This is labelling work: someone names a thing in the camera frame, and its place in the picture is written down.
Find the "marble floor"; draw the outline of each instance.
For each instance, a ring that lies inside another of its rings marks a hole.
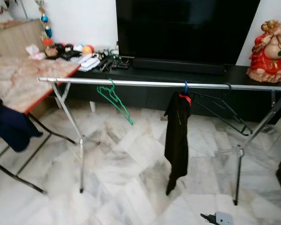
[[[167,121],[163,112],[128,108],[134,125],[111,105],[72,102],[85,139],[85,191],[79,193],[79,148],[51,137],[21,173],[47,195],[0,171],[0,225],[207,225],[200,213],[230,213],[235,225],[281,225],[281,121],[267,126],[243,159],[240,202],[234,206],[237,154],[245,137],[216,118],[188,121],[188,174],[169,196],[170,164],[163,156]],[[52,109],[41,121],[78,137],[65,113]],[[0,163],[16,172],[45,138],[22,153],[8,150]],[[96,145],[90,140],[100,141]],[[5,143],[0,140],[0,150]]]

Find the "black television screen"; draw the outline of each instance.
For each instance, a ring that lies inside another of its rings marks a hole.
[[[120,55],[235,64],[260,0],[116,0]]]

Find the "red robe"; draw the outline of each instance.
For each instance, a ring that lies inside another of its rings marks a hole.
[[[262,43],[262,39],[266,36],[266,33],[255,39],[255,45]],[[251,66],[250,69],[264,69],[267,73],[275,74],[281,70],[281,59],[273,60],[266,56],[265,48],[258,53],[253,53],[250,58]]]

